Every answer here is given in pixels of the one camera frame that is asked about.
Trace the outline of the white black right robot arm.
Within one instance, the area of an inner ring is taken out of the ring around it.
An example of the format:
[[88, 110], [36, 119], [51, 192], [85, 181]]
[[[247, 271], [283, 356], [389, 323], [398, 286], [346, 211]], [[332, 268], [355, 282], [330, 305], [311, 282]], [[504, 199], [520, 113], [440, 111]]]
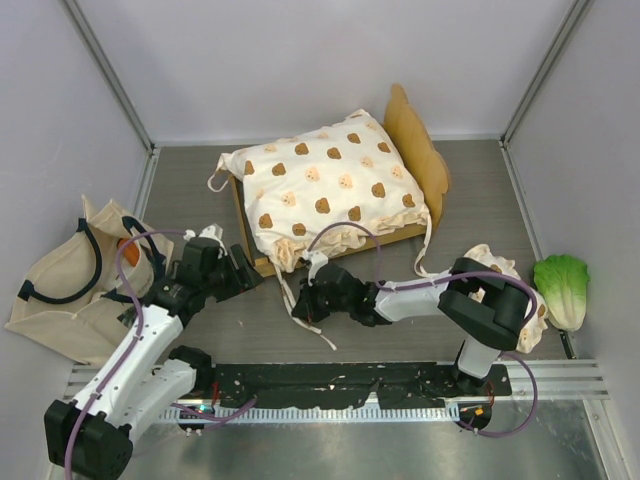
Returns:
[[516, 350], [537, 307], [535, 293], [523, 281], [460, 257], [430, 279], [402, 282], [365, 282], [336, 264], [312, 264], [291, 316], [313, 326], [345, 313], [374, 327], [441, 313], [466, 333], [451, 380], [457, 391], [472, 395], [486, 385], [500, 355]]

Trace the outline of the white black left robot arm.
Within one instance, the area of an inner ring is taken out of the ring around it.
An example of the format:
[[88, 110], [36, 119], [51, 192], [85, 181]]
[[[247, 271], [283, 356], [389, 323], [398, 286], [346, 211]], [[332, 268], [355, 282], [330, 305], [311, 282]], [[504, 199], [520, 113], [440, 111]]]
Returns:
[[50, 461], [66, 478], [119, 478], [162, 410], [184, 395], [203, 398], [214, 384], [212, 358], [200, 349], [180, 346], [163, 365], [156, 360], [208, 299], [225, 301], [262, 281], [240, 245], [188, 240], [174, 272], [133, 299], [135, 320], [104, 366], [71, 401], [45, 412]]

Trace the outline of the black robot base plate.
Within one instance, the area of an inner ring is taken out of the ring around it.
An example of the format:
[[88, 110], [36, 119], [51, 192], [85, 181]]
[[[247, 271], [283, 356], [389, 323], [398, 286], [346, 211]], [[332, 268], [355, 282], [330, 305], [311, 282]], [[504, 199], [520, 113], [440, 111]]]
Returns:
[[383, 409], [440, 407], [446, 399], [508, 397], [507, 368], [495, 364], [485, 380], [472, 380], [437, 362], [219, 364], [213, 388], [223, 407], [249, 400], [262, 409], [344, 410], [375, 394]]

